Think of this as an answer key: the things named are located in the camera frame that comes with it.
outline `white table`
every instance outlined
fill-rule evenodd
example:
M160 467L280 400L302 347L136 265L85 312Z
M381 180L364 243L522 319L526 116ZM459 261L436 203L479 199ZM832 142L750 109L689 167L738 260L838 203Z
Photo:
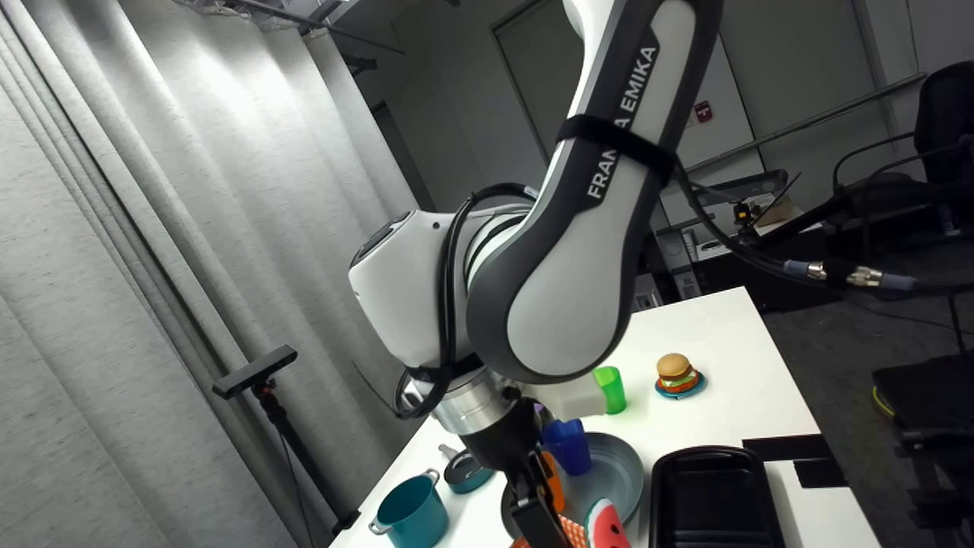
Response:
M652 389L657 356L673 349L691 356L710 377L700 396L671 401ZM584 427L631 441L646 473L657 457L691 445L740 449L742 438L819 432L745 289L635 315L605 361L620 368L631 409L614 418L587 418ZM445 467L441 441L462 449L459 438L426 419L362 502L357 528L340 532L336 545L389 545L367 532L367 521L398 482ZM849 488L807 490L798 483L792 461L766 464L766 482L787 548L880 545ZM441 482L439 493L449 516L441 545L511 545L498 521L503 488L503 474L493 474L487 488L453 497ZM648 545L646 511L627 530L635 548Z

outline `black chair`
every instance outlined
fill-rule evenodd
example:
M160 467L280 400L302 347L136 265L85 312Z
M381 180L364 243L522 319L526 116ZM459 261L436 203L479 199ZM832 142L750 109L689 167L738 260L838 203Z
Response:
M854 183L839 180L849 161L899 139L913 139L917 153L880 165ZM896 170L909 161L922 161L926 183ZM851 148L835 165L832 187L832 202L792 219L758 246L770 251L826 223L832 234L858 231L860 246L871 251L877 224L927 212L935 212L944 237L958 234L958 219L974 216L964 206L974 199L974 61L930 74L918 88L917 132Z

